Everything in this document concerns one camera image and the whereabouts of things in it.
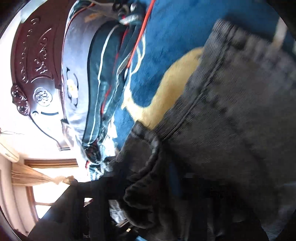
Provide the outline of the grey denim pants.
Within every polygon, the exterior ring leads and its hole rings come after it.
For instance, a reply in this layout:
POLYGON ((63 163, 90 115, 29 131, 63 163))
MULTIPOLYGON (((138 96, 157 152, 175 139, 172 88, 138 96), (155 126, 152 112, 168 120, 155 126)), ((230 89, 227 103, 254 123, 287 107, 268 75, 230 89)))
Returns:
POLYGON ((112 166, 146 240, 295 240, 295 61, 218 20, 182 95, 112 166))

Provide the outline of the light blue flower pillow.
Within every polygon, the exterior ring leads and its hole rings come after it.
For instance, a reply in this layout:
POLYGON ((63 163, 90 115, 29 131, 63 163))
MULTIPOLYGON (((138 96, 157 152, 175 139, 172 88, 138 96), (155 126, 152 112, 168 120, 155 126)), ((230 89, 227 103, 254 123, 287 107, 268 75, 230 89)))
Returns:
POLYGON ((76 1, 70 9, 62 47, 63 128, 91 180, 104 172, 104 141, 121 94, 115 73, 125 32, 112 3, 76 1))

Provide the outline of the blue deer pattern blanket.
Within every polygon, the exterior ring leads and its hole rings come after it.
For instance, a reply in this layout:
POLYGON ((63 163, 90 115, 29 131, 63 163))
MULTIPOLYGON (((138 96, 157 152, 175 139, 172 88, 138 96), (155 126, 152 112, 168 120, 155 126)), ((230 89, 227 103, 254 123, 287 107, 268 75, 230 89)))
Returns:
POLYGON ((173 106, 218 19, 295 54, 295 1, 156 1, 114 114, 117 148, 135 121, 154 128, 173 106))

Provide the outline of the dark carved wooden headboard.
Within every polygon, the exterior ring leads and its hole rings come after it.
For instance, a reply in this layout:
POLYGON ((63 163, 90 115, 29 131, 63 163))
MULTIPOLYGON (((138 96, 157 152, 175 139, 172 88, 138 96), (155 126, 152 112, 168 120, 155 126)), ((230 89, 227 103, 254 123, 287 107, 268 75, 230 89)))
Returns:
POLYGON ((62 44, 74 1, 45 1, 21 21, 11 50, 11 97, 21 115, 69 150, 62 134, 62 44))

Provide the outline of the beige tied curtain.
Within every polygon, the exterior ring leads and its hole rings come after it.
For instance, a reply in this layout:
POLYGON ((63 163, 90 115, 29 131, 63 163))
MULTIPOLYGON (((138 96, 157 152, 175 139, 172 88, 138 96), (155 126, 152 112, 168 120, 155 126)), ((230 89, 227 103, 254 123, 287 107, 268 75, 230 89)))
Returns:
POLYGON ((21 163, 12 163, 11 181, 12 184, 16 186, 32 187, 44 183, 55 183, 56 185, 59 185, 60 183, 65 183, 71 185, 73 182, 76 181, 76 179, 73 176, 59 176, 56 178, 51 178, 27 165, 21 163))

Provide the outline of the white air conditioner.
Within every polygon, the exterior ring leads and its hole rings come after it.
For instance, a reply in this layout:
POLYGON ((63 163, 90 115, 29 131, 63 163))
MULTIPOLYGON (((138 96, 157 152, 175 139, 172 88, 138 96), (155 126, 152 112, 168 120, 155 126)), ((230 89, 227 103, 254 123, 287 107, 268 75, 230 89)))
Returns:
POLYGON ((7 147, 3 143, 0 143, 0 154, 12 163, 17 163, 20 160, 19 153, 14 148, 7 147))

